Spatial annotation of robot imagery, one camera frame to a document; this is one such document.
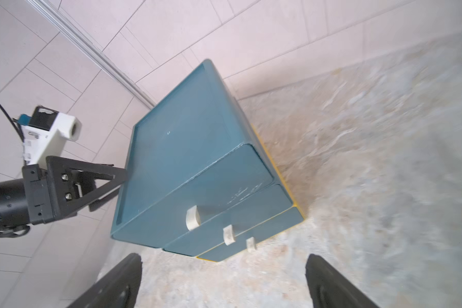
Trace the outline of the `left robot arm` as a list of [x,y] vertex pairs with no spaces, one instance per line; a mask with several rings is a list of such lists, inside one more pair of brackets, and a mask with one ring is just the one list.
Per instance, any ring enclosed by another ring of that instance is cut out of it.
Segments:
[[88,208],[98,210],[119,193],[128,172],[110,164],[95,164],[48,156],[46,168],[24,166],[21,179],[0,182],[0,238],[26,235],[33,225],[48,224]]

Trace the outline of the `teal three-drawer cabinet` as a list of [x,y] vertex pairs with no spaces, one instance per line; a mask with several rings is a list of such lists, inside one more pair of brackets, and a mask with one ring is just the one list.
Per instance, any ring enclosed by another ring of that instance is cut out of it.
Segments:
[[112,239],[221,262],[304,214],[211,60],[134,127]]

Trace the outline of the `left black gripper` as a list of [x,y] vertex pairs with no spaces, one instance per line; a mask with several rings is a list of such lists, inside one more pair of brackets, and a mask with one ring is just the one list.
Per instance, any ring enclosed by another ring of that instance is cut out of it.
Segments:
[[127,170],[113,165],[79,167],[79,160],[48,156],[45,168],[38,164],[22,168],[32,225],[74,217],[84,208],[97,211],[119,194],[128,179]]

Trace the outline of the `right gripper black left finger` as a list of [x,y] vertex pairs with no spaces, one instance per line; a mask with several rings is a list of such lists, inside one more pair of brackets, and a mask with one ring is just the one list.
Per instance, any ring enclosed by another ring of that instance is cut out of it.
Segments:
[[131,253],[68,308],[135,307],[141,279],[141,256]]

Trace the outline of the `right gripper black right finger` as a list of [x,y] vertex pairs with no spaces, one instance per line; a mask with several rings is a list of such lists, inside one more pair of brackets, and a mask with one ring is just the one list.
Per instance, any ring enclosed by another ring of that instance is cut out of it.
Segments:
[[377,304],[319,255],[309,255],[305,277],[314,308],[378,308]]

